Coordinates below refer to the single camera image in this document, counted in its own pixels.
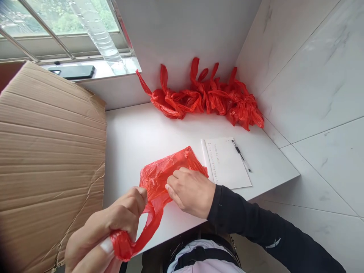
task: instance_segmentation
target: black sleeve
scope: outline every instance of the black sleeve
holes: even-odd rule
[[[216,185],[207,220],[220,232],[237,233],[259,244],[291,273],[345,272],[309,235],[224,186]]]

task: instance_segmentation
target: black pen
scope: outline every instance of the black pen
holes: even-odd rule
[[[244,166],[248,169],[249,172],[251,172],[251,169],[250,169],[248,163],[245,161],[242,153],[240,152],[239,148],[236,146],[235,141],[234,140],[231,140],[231,142],[234,144],[236,151],[240,154],[240,157],[243,160]]]

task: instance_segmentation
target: plastic bottle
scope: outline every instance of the plastic bottle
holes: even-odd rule
[[[69,0],[69,5],[78,17],[96,48],[116,75],[128,73],[125,63],[109,32],[91,0]]]

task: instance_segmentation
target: desk surface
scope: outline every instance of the desk surface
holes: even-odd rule
[[[191,146],[204,164],[201,139],[234,137],[249,163],[252,187],[234,192],[251,200],[299,173],[257,126],[248,132],[233,127],[224,116],[187,114],[185,119],[168,119],[151,103],[106,112],[107,145],[104,207],[111,205],[132,186],[138,186],[140,170],[149,163]],[[146,222],[142,215],[138,236]],[[160,226],[145,246],[146,251],[204,222],[182,212],[174,202],[164,209]]]

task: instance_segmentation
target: red plastic bag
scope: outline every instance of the red plastic bag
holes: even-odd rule
[[[119,260],[123,262],[129,261],[153,237],[162,219],[163,208],[172,201],[165,189],[167,178],[181,167],[199,171],[204,176],[209,177],[207,175],[207,168],[203,167],[197,160],[190,146],[173,155],[155,161],[141,170],[139,186],[145,188],[148,192],[148,203],[143,211],[143,213],[148,213],[147,223],[135,243],[130,240],[126,231],[117,230],[110,234],[115,256]]]
[[[263,115],[258,109],[255,97],[249,94],[244,83],[235,79],[237,68],[231,72],[228,83],[220,82],[220,78],[215,78],[219,63],[215,63],[211,77],[203,81],[209,73],[205,68],[198,74],[199,58],[194,58],[191,65],[190,90],[182,90],[179,93],[170,90],[167,87],[168,73],[164,65],[160,69],[160,83],[162,89],[156,89],[153,93],[150,91],[139,71],[137,75],[140,83],[150,97],[151,102],[166,117],[172,119],[183,119],[186,113],[216,113],[217,115],[226,116],[230,123],[241,125],[247,131],[249,125],[257,124],[264,128]]]

